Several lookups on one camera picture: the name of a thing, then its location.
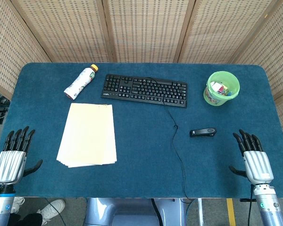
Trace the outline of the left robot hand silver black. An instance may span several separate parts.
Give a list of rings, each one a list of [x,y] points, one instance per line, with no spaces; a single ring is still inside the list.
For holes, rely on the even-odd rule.
[[[17,184],[23,177],[36,172],[42,165],[40,159],[33,167],[25,169],[28,148],[35,130],[29,127],[11,131],[7,135],[0,153],[0,185]]]

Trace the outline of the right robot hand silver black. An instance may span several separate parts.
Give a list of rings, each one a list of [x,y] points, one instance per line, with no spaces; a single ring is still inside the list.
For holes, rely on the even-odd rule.
[[[259,138],[255,135],[239,130],[239,134],[233,133],[241,152],[245,170],[237,170],[229,166],[229,170],[235,175],[247,178],[251,184],[269,184],[273,179],[273,172],[266,152],[263,151]]]

